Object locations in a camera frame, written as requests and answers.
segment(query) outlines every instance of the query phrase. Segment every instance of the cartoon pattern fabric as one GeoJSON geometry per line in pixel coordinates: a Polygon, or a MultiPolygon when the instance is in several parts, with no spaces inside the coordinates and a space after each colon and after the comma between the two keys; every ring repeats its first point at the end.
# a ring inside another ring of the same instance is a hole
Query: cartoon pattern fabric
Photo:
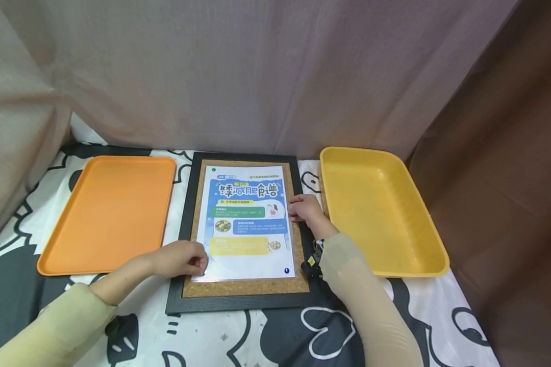
{"type": "MultiPolygon", "coordinates": [[[[87,161],[97,155],[167,156],[178,164],[164,243],[178,238],[192,151],[76,144],[65,147],[0,235],[0,347],[75,282],[103,274],[42,277],[36,261],[87,161]]],[[[299,162],[304,193],[317,195],[318,161],[299,162]]],[[[360,366],[359,334],[340,303],[305,309],[164,313],[169,282],[151,278],[79,366],[360,366]]],[[[498,366],[451,271],[384,286],[414,333],[425,366],[498,366]]]]}

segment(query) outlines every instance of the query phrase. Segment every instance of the beige curtain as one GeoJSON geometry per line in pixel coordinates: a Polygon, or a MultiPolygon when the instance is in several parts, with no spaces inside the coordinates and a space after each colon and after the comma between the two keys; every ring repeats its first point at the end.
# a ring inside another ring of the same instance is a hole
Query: beige curtain
{"type": "Polygon", "coordinates": [[[503,366],[551,366],[551,2],[524,1],[411,173],[503,366]]]}
{"type": "Polygon", "coordinates": [[[124,146],[406,158],[516,2],[0,0],[0,227],[70,110],[124,146]]]}

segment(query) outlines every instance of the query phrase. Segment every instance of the black picture frame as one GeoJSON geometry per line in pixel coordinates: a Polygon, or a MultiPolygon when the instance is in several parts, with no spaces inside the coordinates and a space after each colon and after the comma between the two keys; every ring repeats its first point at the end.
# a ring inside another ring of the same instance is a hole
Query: black picture frame
{"type": "MultiPolygon", "coordinates": [[[[201,175],[203,160],[229,160],[245,162],[271,162],[288,163],[292,177],[294,194],[302,194],[302,181],[298,170],[298,160],[293,155],[268,155],[268,154],[232,154],[232,153],[194,153],[190,170],[190,181],[184,202],[182,225],[180,226],[180,240],[190,240],[198,181],[201,175]]],[[[312,242],[314,236],[304,223],[299,224],[300,237],[304,260],[314,252],[312,242]]],[[[235,295],[219,297],[182,297],[184,276],[171,279],[167,295],[166,314],[184,312],[208,312],[241,309],[266,309],[266,308],[290,308],[325,306],[330,304],[336,296],[329,286],[321,278],[309,279],[308,293],[287,294],[260,294],[260,295],[235,295]]]]}

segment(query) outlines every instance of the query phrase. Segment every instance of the wristwatch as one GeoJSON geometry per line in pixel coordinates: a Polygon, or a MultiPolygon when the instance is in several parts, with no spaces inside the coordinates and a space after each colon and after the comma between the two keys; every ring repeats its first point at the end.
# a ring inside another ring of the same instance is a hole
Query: wristwatch
{"type": "Polygon", "coordinates": [[[307,278],[321,277],[320,260],[324,251],[324,240],[313,241],[314,253],[300,265],[302,272],[307,278]]]}

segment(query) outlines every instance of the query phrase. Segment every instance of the cork board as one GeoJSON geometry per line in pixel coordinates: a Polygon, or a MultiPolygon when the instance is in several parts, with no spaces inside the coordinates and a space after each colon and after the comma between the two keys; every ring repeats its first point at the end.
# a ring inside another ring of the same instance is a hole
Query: cork board
{"type": "MultiPolygon", "coordinates": [[[[201,213],[202,193],[205,181],[206,166],[219,167],[267,167],[282,166],[284,172],[284,187],[286,188],[286,197],[289,199],[294,196],[292,188],[292,175],[288,163],[274,162],[245,162],[245,161],[225,161],[225,160],[202,160],[201,174],[198,178],[198,193],[194,208],[194,219],[190,233],[190,240],[196,241],[198,231],[199,214],[201,213]]],[[[213,283],[192,282],[191,277],[184,279],[184,288],[182,297],[216,297],[233,295],[251,295],[251,294],[285,294],[285,293],[307,293],[309,284],[302,276],[300,264],[304,261],[304,251],[302,249],[302,239],[298,224],[288,221],[290,224],[290,235],[292,241],[292,255],[294,256],[294,267],[296,277],[282,279],[253,279],[221,281],[213,283]]]]}
{"type": "MultiPolygon", "coordinates": [[[[206,166],[282,166],[286,196],[303,193],[298,160],[290,155],[195,153],[180,227],[179,239],[195,239],[206,166]]],[[[170,282],[167,314],[183,312],[326,306],[336,300],[321,278],[305,279],[300,264],[313,252],[314,236],[304,223],[290,226],[296,278],[191,282],[176,277],[170,282]]]]}

